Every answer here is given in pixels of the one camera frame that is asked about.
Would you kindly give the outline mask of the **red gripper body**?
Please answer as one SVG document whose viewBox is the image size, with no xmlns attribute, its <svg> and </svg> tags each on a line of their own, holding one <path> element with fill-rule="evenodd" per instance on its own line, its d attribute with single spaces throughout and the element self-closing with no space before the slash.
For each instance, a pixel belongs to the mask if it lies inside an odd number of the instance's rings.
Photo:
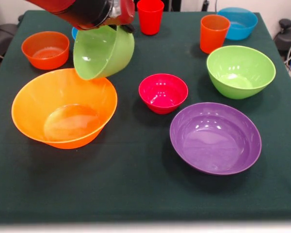
<svg viewBox="0 0 291 233">
<path fill-rule="evenodd" d="M 121 14 L 119 16 L 120 25 L 131 24 L 135 16 L 134 0 L 120 0 Z"/>
</svg>

